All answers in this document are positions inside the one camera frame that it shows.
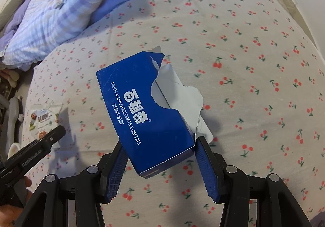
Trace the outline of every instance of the plaid blanket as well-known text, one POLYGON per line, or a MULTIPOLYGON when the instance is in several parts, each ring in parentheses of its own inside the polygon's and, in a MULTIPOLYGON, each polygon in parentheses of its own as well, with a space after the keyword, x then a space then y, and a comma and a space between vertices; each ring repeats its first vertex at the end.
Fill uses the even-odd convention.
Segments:
POLYGON ((55 47, 76 37, 89 23, 102 0, 32 0, 19 29, 9 42, 2 63, 8 68, 28 70, 55 47))

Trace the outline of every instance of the finger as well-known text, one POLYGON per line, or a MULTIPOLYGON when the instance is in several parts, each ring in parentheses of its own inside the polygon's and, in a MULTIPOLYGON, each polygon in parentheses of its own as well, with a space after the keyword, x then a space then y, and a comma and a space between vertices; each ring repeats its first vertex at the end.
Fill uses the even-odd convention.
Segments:
POLYGON ((32 181, 28 177, 24 177, 24 180, 27 187, 30 187, 32 185, 32 181))
POLYGON ((11 205, 0 206, 0 226, 8 226, 12 221, 17 220, 22 208, 11 205))
POLYGON ((32 195, 33 195, 33 193, 31 191, 27 190, 26 201, 28 201, 31 198, 32 195))

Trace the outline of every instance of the blue box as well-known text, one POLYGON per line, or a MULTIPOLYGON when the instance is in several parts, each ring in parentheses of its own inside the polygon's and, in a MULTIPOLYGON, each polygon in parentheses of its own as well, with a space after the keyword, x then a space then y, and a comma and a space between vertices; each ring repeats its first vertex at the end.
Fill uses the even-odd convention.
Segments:
POLYGON ((96 73, 117 135, 144 178, 194 154, 194 135, 183 117, 175 109, 160 107, 151 95, 163 58, 143 51, 96 73))

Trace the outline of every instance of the snack packet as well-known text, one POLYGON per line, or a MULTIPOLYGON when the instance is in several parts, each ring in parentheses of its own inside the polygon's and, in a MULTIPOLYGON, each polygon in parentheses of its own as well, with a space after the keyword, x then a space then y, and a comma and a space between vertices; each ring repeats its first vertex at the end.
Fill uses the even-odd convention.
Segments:
MULTIPOLYGON (((59 114, 62 105, 62 103, 32 105, 29 130, 33 138, 40 140, 59 125, 59 114)), ((59 146, 59 143, 56 142, 52 147, 59 146)))

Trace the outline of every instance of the bed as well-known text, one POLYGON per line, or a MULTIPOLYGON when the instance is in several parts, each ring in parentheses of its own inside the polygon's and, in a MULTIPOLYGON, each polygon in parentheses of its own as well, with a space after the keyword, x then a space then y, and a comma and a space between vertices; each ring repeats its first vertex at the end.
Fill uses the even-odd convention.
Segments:
MULTIPOLYGON (((57 47, 34 68, 22 142, 32 140, 33 104, 62 102, 67 135, 28 174, 32 190, 48 173, 75 175, 113 150, 118 137, 95 73, 158 45, 163 63, 202 93, 212 150, 246 174, 279 174, 309 219, 321 213, 324 60, 276 0, 131 0, 57 47)), ((222 208, 194 156, 150 179, 129 162, 117 196, 102 205, 109 227, 217 226, 222 208)))

